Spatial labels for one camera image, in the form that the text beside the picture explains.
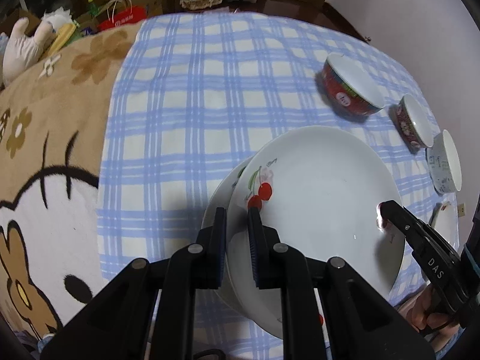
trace white wall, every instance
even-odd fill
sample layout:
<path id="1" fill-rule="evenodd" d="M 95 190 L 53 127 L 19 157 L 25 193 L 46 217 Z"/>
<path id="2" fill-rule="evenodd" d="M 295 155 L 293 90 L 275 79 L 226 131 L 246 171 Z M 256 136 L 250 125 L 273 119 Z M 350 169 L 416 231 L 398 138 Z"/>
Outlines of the white wall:
<path id="1" fill-rule="evenodd" d="M 460 155 L 466 241 L 480 192 L 480 31 L 461 0 L 327 0 L 418 82 Z"/>

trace white plate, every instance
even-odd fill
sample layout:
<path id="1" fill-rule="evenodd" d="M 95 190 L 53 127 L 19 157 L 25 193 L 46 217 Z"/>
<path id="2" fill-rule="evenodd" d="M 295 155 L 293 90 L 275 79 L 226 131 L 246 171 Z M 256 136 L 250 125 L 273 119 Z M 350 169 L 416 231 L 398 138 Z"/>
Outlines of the white plate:
<path id="1" fill-rule="evenodd" d="M 240 173 L 248 163 L 251 161 L 251 157 L 237 165 L 230 174 L 222 180 L 222 182 L 217 186 L 217 189 L 213 193 L 212 197 L 210 198 L 210 202 L 208 202 L 207 209 L 205 210 L 205 214 L 203 214 L 202 220 L 202 227 L 209 227 L 213 225 L 213 221 L 215 219 L 215 211 L 217 207 L 228 208 L 230 204 L 230 198 L 232 197 L 233 189 L 240 177 Z M 235 311 L 239 312 L 243 316 L 245 315 L 245 311 L 242 309 L 235 292 L 233 291 L 232 285 L 230 283 L 230 277 L 228 274 L 228 261 L 225 259 L 225 267 L 223 270 L 223 279 L 222 279 L 222 286 L 215 291 L 220 299 L 225 302 L 227 306 L 234 309 Z"/>
<path id="2" fill-rule="evenodd" d="M 455 235 L 457 233 L 457 216 L 457 209 L 452 203 L 447 202 L 441 205 L 431 220 L 431 227 L 433 227 L 455 250 L 457 250 L 459 246 L 455 241 Z"/>
<path id="3" fill-rule="evenodd" d="M 262 222 L 305 256 L 343 257 L 383 297 L 400 269 L 405 238 L 380 230 L 377 205 L 401 203 L 395 181 L 374 150 L 348 132 L 310 126 L 265 145 L 243 171 L 227 216 L 227 259 L 237 298 L 249 318 L 282 337 L 280 291 L 259 290 L 251 272 L 247 202 L 260 183 L 272 187 L 262 201 Z M 268 197 L 268 188 L 261 195 Z"/>

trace white stuffed animal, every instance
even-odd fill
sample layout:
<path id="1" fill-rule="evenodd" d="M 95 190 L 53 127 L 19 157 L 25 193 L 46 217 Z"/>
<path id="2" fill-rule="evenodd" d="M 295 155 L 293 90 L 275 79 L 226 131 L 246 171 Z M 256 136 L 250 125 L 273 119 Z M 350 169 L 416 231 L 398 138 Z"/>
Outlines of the white stuffed animal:
<path id="1" fill-rule="evenodd" d="M 43 53 L 45 42 L 52 34 L 52 25 L 42 21 L 35 34 L 25 35 L 28 17 L 21 17 L 13 26 L 3 56 L 3 83 L 9 86 L 22 72 L 34 65 Z"/>

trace table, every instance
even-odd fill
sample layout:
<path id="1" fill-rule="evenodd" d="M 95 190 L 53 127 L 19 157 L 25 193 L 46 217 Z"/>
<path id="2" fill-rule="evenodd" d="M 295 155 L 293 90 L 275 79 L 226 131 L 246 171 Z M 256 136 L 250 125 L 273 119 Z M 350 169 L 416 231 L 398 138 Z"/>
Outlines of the table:
<path id="1" fill-rule="evenodd" d="M 318 75 L 330 52 L 370 73 L 387 107 L 365 121 L 332 111 Z M 135 257 L 168 258 L 195 240 L 209 197 L 236 164 L 301 126 L 342 128 L 369 144 L 392 173 L 402 203 L 428 222 L 439 196 L 425 151 L 411 152 L 389 112 L 404 93 L 434 115 L 398 62 L 350 36 L 260 14 L 176 14 L 147 20 L 118 73 L 110 103 L 98 198 L 102 275 Z M 405 255 L 389 301 L 423 284 Z M 240 359 L 281 359 L 282 342 L 198 291 L 194 350 Z"/>

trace blanket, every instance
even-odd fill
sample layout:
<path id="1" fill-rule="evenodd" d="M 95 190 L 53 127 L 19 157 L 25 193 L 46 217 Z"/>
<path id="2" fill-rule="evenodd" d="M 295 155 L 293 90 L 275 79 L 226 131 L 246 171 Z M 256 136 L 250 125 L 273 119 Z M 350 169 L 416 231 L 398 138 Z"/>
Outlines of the blanket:
<path id="1" fill-rule="evenodd" d="M 105 285 L 100 159 L 112 86 L 140 25 L 78 40 L 0 94 L 0 312 L 16 332 L 55 333 Z"/>

